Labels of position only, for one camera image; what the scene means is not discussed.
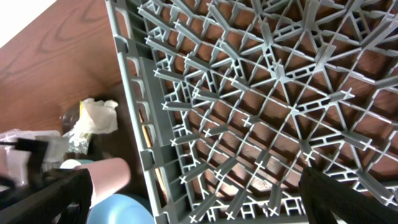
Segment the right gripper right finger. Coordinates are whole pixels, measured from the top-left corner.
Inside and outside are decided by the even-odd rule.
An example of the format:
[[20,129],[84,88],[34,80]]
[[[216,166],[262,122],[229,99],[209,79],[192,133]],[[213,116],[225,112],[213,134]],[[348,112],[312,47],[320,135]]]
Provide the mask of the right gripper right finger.
[[311,167],[304,168],[298,189],[310,224],[397,223],[397,212]]

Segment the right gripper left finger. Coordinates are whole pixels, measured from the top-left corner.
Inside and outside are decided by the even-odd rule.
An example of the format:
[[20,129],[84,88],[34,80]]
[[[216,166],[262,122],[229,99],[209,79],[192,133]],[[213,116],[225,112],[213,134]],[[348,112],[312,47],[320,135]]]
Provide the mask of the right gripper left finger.
[[53,169],[42,185],[1,192],[1,223],[85,223],[93,184],[88,169]]

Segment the pink cup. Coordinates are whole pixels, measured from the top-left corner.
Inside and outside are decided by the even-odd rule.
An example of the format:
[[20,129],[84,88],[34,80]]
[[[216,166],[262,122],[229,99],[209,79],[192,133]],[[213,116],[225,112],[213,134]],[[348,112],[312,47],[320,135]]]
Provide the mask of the pink cup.
[[100,160],[76,166],[87,169],[93,184],[91,208],[125,187],[131,179],[128,163],[121,158]]

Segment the large blue plate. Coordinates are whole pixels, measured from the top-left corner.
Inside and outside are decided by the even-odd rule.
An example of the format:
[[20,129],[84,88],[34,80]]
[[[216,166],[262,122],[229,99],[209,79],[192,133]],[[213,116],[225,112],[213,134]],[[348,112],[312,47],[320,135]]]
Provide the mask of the large blue plate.
[[138,195],[112,194],[89,212],[87,224],[154,224],[148,199]]

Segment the white napkin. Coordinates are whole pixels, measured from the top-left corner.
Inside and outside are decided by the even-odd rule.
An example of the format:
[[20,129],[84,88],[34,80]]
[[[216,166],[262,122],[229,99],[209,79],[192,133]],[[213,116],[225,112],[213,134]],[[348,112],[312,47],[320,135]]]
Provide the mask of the white napkin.
[[116,108],[119,104],[116,101],[87,98],[83,102],[83,116],[79,117],[73,128],[90,134],[110,134],[118,129]]

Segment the yellow green wrapper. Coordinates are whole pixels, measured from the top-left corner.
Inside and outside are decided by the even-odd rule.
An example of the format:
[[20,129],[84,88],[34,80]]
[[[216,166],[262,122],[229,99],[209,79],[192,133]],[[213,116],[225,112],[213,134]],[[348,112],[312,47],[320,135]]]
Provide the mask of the yellow green wrapper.
[[80,118],[83,116],[84,109],[85,109],[85,107],[84,107],[84,102],[83,102],[83,101],[80,101],[80,103],[79,103],[79,117],[80,117]]

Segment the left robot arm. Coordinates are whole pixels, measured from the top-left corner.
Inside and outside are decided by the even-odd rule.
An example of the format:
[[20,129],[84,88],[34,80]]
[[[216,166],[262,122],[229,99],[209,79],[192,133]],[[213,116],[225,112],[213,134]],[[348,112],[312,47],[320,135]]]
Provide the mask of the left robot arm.
[[1,175],[1,186],[8,187],[1,192],[1,208],[10,206],[32,192],[40,190],[44,186],[42,163],[49,148],[48,141],[36,139],[17,138],[13,142],[1,141],[2,146],[12,146],[15,151],[28,152],[29,156],[22,161],[27,183],[17,185],[11,177]]

